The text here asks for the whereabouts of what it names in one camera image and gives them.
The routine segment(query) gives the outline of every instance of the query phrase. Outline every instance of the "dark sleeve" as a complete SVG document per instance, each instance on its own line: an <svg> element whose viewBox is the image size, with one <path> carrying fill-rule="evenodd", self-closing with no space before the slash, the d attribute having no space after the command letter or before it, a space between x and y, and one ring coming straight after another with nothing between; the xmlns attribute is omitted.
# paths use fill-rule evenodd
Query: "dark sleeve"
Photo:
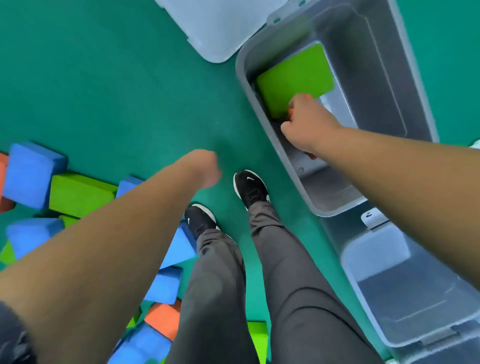
<svg viewBox="0 0 480 364"><path fill-rule="evenodd" d="M3 302L0 302L0 364L36 364L25 327Z"/></svg>

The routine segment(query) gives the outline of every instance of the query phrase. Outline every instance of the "black sneaker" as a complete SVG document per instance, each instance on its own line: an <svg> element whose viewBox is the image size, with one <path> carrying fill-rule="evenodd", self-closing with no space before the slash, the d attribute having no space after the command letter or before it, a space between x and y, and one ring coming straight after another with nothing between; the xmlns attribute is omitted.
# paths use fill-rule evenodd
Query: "black sneaker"
<svg viewBox="0 0 480 364"><path fill-rule="evenodd" d="M258 174L251 170L241 170L233 175L233 188L237 196L243 201L245 207L252 206L255 202L270 202L267 186Z"/></svg>
<svg viewBox="0 0 480 364"><path fill-rule="evenodd" d="M185 220L195 240L207 229L220 230L216 225L213 212L201 204L188 206L185 210Z"/></svg>

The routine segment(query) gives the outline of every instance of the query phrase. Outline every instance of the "gray plastic bin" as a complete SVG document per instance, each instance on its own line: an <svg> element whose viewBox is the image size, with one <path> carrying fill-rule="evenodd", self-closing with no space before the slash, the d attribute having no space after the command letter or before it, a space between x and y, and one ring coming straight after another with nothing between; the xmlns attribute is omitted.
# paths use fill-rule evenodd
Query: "gray plastic bin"
<svg viewBox="0 0 480 364"><path fill-rule="evenodd" d="M335 80L320 101L343 125L435 142L438 136L395 1L290 0L240 50L237 77L306 204L329 217L365 198L285 139L255 87L258 75L315 42L323 44Z"/></svg>
<svg viewBox="0 0 480 364"><path fill-rule="evenodd" d="M321 223L382 341L402 364L451 363L423 357L477 347L478 340L463 342L478 336L471 320L480 314L480 293L390 221L368 229L360 217L370 208L367 202ZM480 351L469 357L480 362Z"/></svg>

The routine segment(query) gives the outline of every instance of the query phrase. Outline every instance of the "forearm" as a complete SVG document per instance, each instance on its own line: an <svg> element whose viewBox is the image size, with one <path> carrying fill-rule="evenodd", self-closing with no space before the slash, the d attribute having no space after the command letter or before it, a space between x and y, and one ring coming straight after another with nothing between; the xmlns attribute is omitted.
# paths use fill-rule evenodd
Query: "forearm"
<svg viewBox="0 0 480 364"><path fill-rule="evenodd" d="M0 276L39 363L104 363L200 188L184 158L34 250Z"/></svg>
<svg viewBox="0 0 480 364"><path fill-rule="evenodd" d="M479 151L344 128L316 152L480 289Z"/></svg>

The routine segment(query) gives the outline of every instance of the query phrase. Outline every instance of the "gray pants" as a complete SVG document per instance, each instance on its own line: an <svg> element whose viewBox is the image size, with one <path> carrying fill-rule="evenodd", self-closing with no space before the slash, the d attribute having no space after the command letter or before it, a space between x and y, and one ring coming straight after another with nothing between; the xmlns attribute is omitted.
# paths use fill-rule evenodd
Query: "gray pants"
<svg viewBox="0 0 480 364"><path fill-rule="evenodd" d="M257 202L248 214L272 320L273 364L383 363L273 206ZM240 249L214 229L205 231L197 245L200 257L166 364L258 363L247 328Z"/></svg>

